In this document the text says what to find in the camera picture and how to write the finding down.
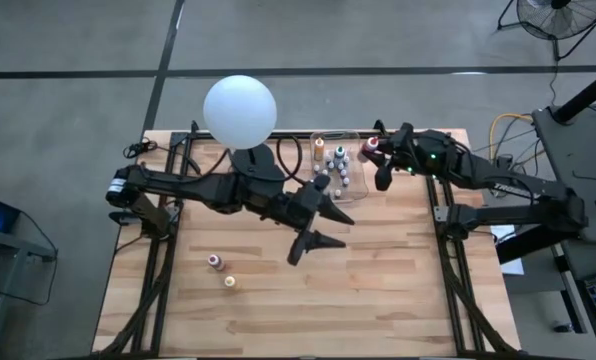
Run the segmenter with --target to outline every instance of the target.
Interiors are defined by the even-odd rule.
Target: wooden tabletop
[[[465,130],[445,131],[468,143]],[[145,135],[168,147],[170,133],[149,131]],[[299,176],[309,178],[310,147],[305,144]],[[214,141],[197,141],[192,154],[204,171],[223,149]],[[286,141],[281,151],[291,168],[296,162],[295,145]],[[139,161],[163,170],[166,152],[157,150]],[[226,160],[218,171],[228,167]],[[389,191],[377,192],[375,167],[365,164],[364,171],[368,196],[340,205],[356,225],[320,218],[313,225],[345,241],[347,248],[310,252],[296,267],[286,262],[296,236],[292,229],[260,221],[247,211],[226,216],[187,201],[161,356],[455,355],[424,178],[394,173]],[[296,187],[295,182],[285,185],[286,190]],[[482,205],[477,191],[454,188],[454,196],[457,203]],[[118,246],[134,239],[139,230],[139,226],[123,228]],[[518,348],[491,237],[474,233],[465,247],[478,306],[504,339]],[[108,345],[134,312],[148,248],[148,240],[140,240],[115,257],[93,350]],[[207,265],[212,253],[226,261],[223,272]],[[227,275],[236,278],[237,289],[225,288]],[[151,311],[145,339],[151,336],[155,306]],[[466,342],[471,344],[466,312],[462,307],[460,312]]]

